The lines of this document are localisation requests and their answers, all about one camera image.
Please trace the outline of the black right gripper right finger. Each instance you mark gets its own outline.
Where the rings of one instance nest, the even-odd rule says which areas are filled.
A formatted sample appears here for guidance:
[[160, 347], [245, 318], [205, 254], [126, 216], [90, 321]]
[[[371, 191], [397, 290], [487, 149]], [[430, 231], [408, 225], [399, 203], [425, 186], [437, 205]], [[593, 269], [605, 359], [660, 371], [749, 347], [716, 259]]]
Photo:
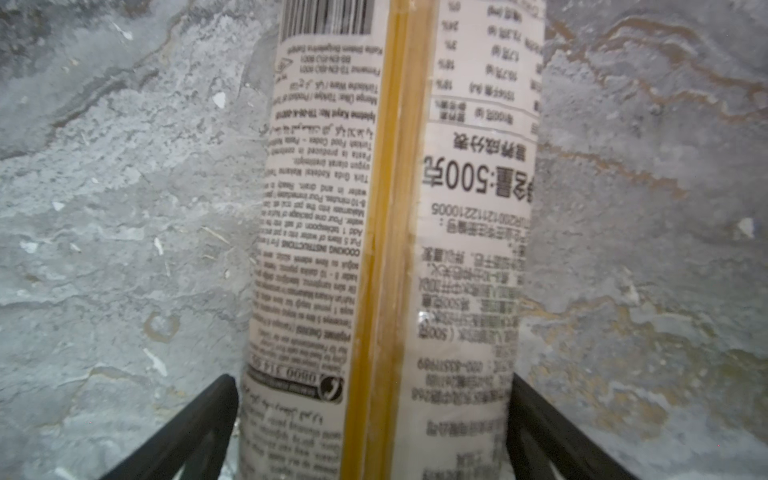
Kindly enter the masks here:
[[636, 478], [519, 375], [513, 376], [506, 449], [517, 479]]

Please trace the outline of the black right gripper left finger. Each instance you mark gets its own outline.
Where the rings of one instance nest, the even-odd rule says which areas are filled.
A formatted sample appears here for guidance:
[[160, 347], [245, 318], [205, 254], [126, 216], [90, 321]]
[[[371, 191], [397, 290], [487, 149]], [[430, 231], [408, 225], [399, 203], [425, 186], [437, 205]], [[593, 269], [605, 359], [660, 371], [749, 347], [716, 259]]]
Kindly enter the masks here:
[[218, 478], [238, 408], [236, 380], [224, 374], [102, 479]]

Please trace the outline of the clear blue spaghetti bag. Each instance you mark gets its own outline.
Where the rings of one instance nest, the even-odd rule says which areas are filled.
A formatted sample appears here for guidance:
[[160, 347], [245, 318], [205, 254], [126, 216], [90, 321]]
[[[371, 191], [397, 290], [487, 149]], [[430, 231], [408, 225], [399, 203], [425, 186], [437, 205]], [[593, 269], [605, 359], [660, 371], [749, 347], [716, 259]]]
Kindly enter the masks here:
[[286, 1], [241, 479], [499, 479], [542, 1]]

